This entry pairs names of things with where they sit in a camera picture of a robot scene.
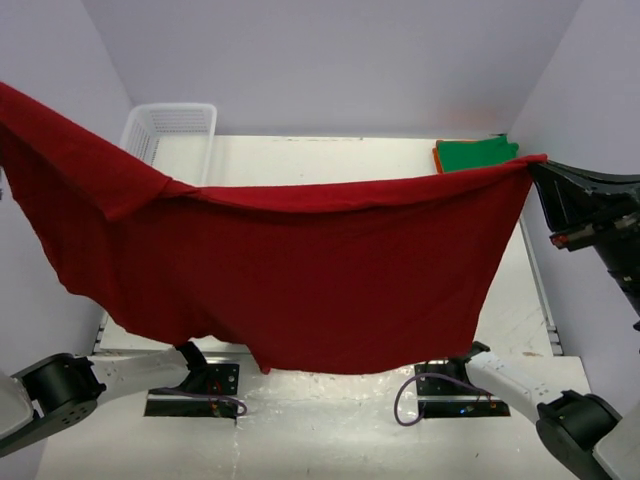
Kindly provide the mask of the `red t shirt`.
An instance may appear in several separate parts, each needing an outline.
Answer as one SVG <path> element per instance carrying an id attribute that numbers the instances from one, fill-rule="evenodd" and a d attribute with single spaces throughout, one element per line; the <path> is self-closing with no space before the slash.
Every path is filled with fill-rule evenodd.
<path id="1" fill-rule="evenodd" d="M 372 374 L 467 353 L 545 162 L 196 187 L 1 89 L 1 164 L 60 283 L 130 333 L 214 336 L 264 369 Z"/>

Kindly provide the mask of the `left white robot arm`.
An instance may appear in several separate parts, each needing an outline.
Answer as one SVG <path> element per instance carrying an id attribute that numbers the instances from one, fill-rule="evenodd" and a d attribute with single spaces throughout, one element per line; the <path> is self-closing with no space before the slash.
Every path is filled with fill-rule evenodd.
<path id="1" fill-rule="evenodd" d="M 201 390 L 207 362 L 197 346 L 132 357 L 47 357 L 17 373 L 1 374 L 1 455 L 8 456 L 68 429 L 97 407 L 141 391 Z"/>

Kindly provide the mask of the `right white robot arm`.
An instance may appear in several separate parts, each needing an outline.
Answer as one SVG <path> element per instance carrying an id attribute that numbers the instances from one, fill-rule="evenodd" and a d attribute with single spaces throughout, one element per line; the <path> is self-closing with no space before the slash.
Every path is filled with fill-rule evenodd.
<path id="1" fill-rule="evenodd" d="M 632 308 L 639 307 L 639 178 L 556 162 L 529 168 L 551 241 L 559 249 L 595 249 Z M 485 387 L 536 427 L 546 450 L 579 479 L 639 476 L 639 410 L 619 414 L 592 393 L 556 390 L 476 343 L 446 368 L 448 385 Z"/>

